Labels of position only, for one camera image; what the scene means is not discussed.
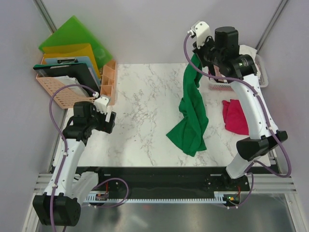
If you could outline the green t shirt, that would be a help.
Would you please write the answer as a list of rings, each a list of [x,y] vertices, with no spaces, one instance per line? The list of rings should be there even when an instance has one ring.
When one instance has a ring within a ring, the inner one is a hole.
[[[166,134],[174,145],[191,157],[207,149],[203,135],[209,119],[198,90],[201,77],[202,74],[187,65],[183,74],[183,97],[179,104],[183,119]]]

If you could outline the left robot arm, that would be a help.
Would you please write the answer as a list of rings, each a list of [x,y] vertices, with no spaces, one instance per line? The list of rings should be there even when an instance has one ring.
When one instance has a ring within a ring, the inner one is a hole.
[[[80,101],[73,106],[73,116],[62,131],[62,156],[42,195],[33,199],[33,207],[43,225],[75,226],[79,221],[81,206],[94,188],[101,190],[106,178],[96,172],[86,171],[78,181],[74,180],[79,159],[84,152],[92,131],[110,134],[115,125],[115,112],[107,121],[107,107],[110,99],[106,96],[94,102]]]

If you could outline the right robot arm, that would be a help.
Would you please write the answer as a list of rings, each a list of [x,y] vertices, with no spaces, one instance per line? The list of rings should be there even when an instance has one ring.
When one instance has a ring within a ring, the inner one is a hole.
[[[238,31],[230,26],[219,27],[211,35],[209,25],[199,21],[191,27],[188,35],[196,39],[193,52],[201,65],[218,67],[220,79],[226,80],[236,93],[249,129],[249,137],[236,144],[238,153],[226,167],[227,175],[221,178],[222,187],[233,190],[239,184],[238,178],[258,163],[260,157],[276,147],[280,147],[288,165],[287,174],[280,177],[289,177],[291,163],[282,144],[288,138],[287,132],[279,130],[269,113],[254,59],[240,53]]]

